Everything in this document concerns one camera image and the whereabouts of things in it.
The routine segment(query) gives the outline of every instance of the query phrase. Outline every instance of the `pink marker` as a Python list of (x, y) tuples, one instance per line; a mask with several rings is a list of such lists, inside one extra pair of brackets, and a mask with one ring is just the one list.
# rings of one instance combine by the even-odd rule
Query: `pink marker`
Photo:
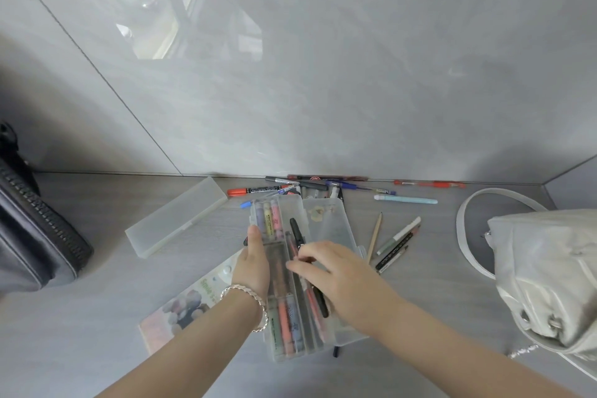
[(276, 235), (276, 241), (284, 241), (284, 229), (282, 228), (282, 216), (280, 216), (280, 206), (276, 200), (271, 201), (273, 229)]

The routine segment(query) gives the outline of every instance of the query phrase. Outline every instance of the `bag handle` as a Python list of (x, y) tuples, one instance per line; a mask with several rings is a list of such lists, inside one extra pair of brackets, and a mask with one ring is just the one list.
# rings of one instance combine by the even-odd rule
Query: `bag handle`
[(473, 195), (467, 198), (465, 201), (462, 202), (460, 208), (458, 209), (458, 213), (456, 214), (456, 239), (458, 239), (458, 246), (460, 251), (465, 256), (467, 261), (477, 269), (481, 274), (485, 277), (489, 277), (490, 279), (496, 280), (495, 274), (490, 273), (487, 269), (485, 269), (481, 264), (476, 260), (473, 254), (470, 252), (469, 244), (466, 241), (466, 229), (465, 229), (465, 212), (466, 206), (469, 204), (473, 197), (481, 194), (497, 194), (503, 195), (504, 197), (514, 198), (529, 208), (534, 209), (537, 212), (548, 211), (548, 209), (543, 206), (541, 203), (533, 200), (532, 198), (526, 197), (518, 192), (511, 191), (508, 189), (502, 189), (499, 187), (488, 187), (487, 189), (481, 189), (480, 191), (476, 191)]

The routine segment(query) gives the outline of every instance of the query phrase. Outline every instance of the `desk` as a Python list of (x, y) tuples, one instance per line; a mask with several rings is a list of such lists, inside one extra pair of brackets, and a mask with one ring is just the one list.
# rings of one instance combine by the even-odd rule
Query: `desk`
[[(95, 246), (85, 274), (60, 288), (12, 294), (0, 303), (0, 388), (3, 397), (92, 396), (137, 366), (147, 353), (138, 323), (242, 247), (248, 211), (238, 198), (189, 228), (149, 259), (138, 258), (124, 230), (201, 178), (42, 174), (44, 198)], [(216, 179), (223, 190), (264, 185), (261, 179)], [(403, 296), (463, 334), (498, 351), (525, 345), (493, 281), (477, 273), (456, 244), (460, 203), (483, 185), (466, 189), (394, 187), (399, 194), (437, 198), (438, 205), (373, 200), (345, 191), (357, 244), (368, 246), (376, 218), (384, 219), (378, 245), (420, 215), (423, 227), (410, 250), (383, 275)], [(508, 188), (553, 207), (540, 186)], [(518, 202), (483, 195), (467, 212), (471, 244), (494, 215), (524, 212)], [(523, 360), (589, 396), (594, 383), (544, 351)], [(443, 394), (375, 341), (273, 364), (260, 335), (251, 335), (208, 397), (406, 396)]]

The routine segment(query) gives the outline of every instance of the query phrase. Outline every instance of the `left hand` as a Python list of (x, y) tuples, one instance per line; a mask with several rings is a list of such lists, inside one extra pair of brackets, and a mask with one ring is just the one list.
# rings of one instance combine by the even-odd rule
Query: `left hand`
[(261, 231), (258, 226), (251, 225), (247, 235), (248, 247), (243, 249), (236, 260), (232, 284), (249, 287), (266, 302), (269, 288), (269, 262), (265, 256)]

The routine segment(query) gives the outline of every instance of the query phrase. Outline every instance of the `silver bracelet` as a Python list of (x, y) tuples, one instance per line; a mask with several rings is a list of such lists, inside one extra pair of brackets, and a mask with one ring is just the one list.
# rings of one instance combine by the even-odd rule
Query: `silver bracelet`
[(255, 291), (253, 291), (250, 288), (247, 288), (246, 286), (232, 285), (232, 286), (229, 286), (228, 288), (225, 288), (224, 291), (222, 291), (220, 300), (222, 300), (224, 298), (224, 296), (226, 295), (226, 293), (231, 289), (239, 289), (241, 291), (244, 291), (245, 293), (249, 294), (249, 296), (251, 296), (253, 299), (255, 299), (257, 301), (257, 303), (263, 310), (263, 314), (265, 315), (265, 323), (263, 324), (263, 327), (260, 327), (259, 329), (254, 329), (253, 332), (261, 332), (262, 330), (264, 330), (267, 327), (267, 323), (269, 323), (269, 317), (267, 316), (267, 310), (265, 309), (265, 303), (263, 302), (261, 297), (259, 297), (258, 294), (255, 293)]

